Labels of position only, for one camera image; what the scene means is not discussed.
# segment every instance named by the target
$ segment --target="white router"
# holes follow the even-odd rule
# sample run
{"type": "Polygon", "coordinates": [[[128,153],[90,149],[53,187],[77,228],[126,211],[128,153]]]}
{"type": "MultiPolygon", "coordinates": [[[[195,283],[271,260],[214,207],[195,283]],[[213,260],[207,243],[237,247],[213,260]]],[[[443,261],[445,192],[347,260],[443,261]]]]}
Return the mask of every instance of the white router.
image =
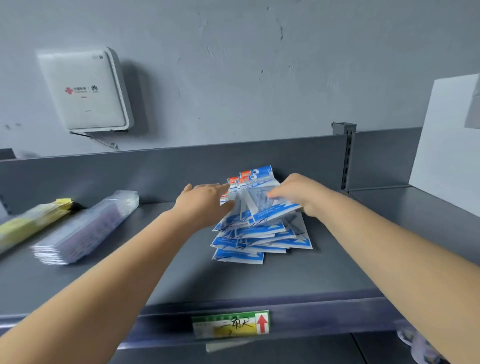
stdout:
{"type": "Polygon", "coordinates": [[[72,52],[41,52],[40,68],[57,113],[72,132],[126,130],[133,126],[120,61],[99,47],[72,52]]]}

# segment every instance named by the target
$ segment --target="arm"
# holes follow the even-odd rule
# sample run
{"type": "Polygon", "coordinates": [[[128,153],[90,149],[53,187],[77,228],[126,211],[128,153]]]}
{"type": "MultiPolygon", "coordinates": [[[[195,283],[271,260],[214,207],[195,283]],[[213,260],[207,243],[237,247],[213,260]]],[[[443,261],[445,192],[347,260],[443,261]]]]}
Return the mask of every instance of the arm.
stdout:
{"type": "Polygon", "coordinates": [[[0,363],[103,364],[188,238],[218,222],[228,184],[185,187],[175,206],[0,338],[0,363]]]}
{"type": "Polygon", "coordinates": [[[283,196],[318,218],[384,295],[452,363],[480,363],[480,267],[298,174],[283,196]]]}

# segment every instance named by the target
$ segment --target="red arrow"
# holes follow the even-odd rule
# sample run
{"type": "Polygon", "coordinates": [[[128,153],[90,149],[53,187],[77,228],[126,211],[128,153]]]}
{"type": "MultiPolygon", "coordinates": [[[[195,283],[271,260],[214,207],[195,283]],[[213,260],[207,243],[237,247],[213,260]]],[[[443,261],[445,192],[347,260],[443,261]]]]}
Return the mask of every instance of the red arrow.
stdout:
{"type": "Polygon", "coordinates": [[[263,315],[260,315],[260,318],[258,319],[257,324],[260,325],[260,333],[264,334],[265,333],[265,324],[268,324],[268,321],[265,320],[265,317],[263,315]]]}

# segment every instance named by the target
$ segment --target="forearm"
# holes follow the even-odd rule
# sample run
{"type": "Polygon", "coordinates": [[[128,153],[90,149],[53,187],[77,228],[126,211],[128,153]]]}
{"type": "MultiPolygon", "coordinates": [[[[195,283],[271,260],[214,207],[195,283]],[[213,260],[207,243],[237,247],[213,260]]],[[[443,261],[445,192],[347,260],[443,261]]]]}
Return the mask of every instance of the forearm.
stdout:
{"type": "Polygon", "coordinates": [[[106,363],[192,233],[160,215],[6,333],[0,363],[106,363]]]}
{"type": "Polygon", "coordinates": [[[314,199],[316,217],[435,347],[478,361],[480,267],[323,186],[314,199]]]}

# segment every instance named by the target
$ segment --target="person's left hand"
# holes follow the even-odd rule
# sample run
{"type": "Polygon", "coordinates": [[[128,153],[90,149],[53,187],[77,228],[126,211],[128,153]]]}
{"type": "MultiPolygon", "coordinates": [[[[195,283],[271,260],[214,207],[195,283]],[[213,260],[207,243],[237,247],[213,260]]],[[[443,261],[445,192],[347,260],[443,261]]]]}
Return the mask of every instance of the person's left hand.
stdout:
{"type": "Polygon", "coordinates": [[[178,196],[172,211],[196,230],[217,224],[235,206],[235,201],[227,201],[220,206],[220,197],[229,187],[228,183],[217,183],[200,184],[192,189],[189,183],[178,196]]]}

